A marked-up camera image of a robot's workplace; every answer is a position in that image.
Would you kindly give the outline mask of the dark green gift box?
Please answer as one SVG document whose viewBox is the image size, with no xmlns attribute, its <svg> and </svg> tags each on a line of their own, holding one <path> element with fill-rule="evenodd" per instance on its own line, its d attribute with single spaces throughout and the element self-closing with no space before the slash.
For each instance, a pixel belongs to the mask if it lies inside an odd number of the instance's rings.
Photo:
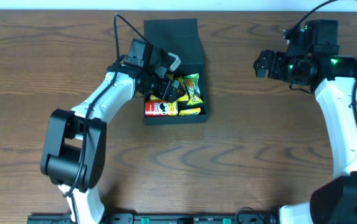
<svg viewBox="0 0 357 224">
<path fill-rule="evenodd" d="M 176 76 L 199 74 L 198 86 L 203 102 L 197 105 L 201 109 L 198 115 L 144 117 L 148 126 L 162 124 L 204 123 L 208 119 L 205 63 L 198 32 L 197 19 L 162 19 L 144 21 L 145 37 L 157 47 L 176 54 L 181 65 L 175 71 Z"/>
</svg>

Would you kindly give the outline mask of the yellow Apollo cake packet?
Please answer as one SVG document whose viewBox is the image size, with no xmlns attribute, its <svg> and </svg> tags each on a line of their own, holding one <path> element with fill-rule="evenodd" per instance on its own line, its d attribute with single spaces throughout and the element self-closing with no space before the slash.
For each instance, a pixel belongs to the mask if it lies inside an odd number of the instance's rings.
<svg viewBox="0 0 357 224">
<path fill-rule="evenodd" d="M 170 80 L 174 80 L 174 74 L 173 74 L 173 73 L 167 73 L 166 76 L 167 76 Z"/>
</svg>

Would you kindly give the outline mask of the yellow chocolate cake packet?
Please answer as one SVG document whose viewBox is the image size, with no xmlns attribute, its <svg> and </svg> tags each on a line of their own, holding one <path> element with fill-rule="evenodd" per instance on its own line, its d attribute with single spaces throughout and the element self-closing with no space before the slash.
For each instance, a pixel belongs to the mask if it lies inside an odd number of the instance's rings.
<svg viewBox="0 0 357 224">
<path fill-rule="evenodd" d="M 186 90 L 186 86 L 183 82 L 182 77 L 177 77 L 175 78 L 175 80 L 177 80 L 178 82 L 180 82 L 180 87 L 178 90 L 178 93 L 180 95 L 180 97 L 177 99 L 178 102 L 184 102 L 184 101 L 188 101 L 189 100 L 189 95 L 188 92 Z"/>
</svg>

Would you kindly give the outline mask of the orange-yellow biscuit packet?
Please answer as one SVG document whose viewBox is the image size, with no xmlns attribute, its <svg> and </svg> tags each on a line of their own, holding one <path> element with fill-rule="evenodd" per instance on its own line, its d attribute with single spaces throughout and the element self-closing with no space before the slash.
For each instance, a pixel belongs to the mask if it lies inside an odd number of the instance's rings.
<svg viewBox="0 0 357 224">
<path fill-rule="evenodd" d="M 186 110 L 181 110 L 179 116 L 193 116 L 198 115 L 201 112 L 200 108 L 190 108 Z"/>
</svg>

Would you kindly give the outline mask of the green snack packet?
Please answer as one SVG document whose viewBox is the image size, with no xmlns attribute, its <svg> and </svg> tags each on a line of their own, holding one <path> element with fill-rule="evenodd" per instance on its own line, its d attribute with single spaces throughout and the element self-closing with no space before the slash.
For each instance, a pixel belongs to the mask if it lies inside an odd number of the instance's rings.
<svg viewBox="0 0 357 224">
<path fill-rule="evenodd" d="M 203 103 L 203 100 L 201 98 L 201 93 L 199 90 L 198 81 L 199 81 L 198 73 L 186 75 L 185 77 L 183 77 L 183 82 L 186 86 L 189 95 L 189 100 L 187 102 L 188 106 L 193 106 Z"/>
</svg>

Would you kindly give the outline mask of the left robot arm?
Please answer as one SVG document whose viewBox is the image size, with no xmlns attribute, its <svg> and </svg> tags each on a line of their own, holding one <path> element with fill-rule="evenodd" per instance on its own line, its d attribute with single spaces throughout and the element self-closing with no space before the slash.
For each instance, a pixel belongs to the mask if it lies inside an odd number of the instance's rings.
<svg viewBox="0 0 357 224">
<path fill-rule="evenodd" d="M 133 39 L 126 55 L 118 54 L 105 79 L 81 104 L 56 109 L 49 118 L 40 171 L 57 185 L 71 214 L 67 223 L 100 223 L 105 207 L 98 193 L 105 165 L 107 126 L 137 92 L 174 102 L 182 89 L 167 75 L 181 64 L 171 52 Z"/>
</svg>

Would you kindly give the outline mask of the red Pringles can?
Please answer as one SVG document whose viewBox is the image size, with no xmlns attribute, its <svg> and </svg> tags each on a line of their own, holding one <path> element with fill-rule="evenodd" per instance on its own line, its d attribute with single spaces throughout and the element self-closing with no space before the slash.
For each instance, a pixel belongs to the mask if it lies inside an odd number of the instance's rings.
<svg viewBox="0 0 357 224">
<path fill-rule="evenodd" d="M 147 117 L 164 117 L 177 116 L 178 103 L 167 101 L 146 101 L 145 102 L 145 116 Z"/>
</svg>

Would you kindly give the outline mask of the yellow peanut butter packet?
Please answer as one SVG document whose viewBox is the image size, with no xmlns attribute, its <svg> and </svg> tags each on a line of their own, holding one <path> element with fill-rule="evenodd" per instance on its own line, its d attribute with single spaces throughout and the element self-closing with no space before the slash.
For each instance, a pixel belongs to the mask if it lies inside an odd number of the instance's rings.
<svg viewBox="0 0 357 224">
<path fill-rule="evenodd" d="M 150 101 L 161 101 L 161 99 L 159 99 L 158 97 L 156 97 L 154 95 L 150 95 L 149 100 Z"/>
</svg>

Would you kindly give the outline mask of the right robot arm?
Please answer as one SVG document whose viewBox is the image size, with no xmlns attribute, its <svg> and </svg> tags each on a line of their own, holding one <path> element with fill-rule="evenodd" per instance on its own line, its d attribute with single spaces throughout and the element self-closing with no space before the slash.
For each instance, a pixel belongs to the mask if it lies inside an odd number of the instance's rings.
<svg viewBox="0 0 357 224">
<path fill-rule="evenodd" d="M 333 180 L 309 202 L 280 207 L 278 222 L 357 223 L 357 60 L 339 54 L 336 20 L 310 20 L 285 30 L 284 37 L 287 51 L 261 51 L 255 74 L 310 87 L 328 130 Z"/>
</svg>

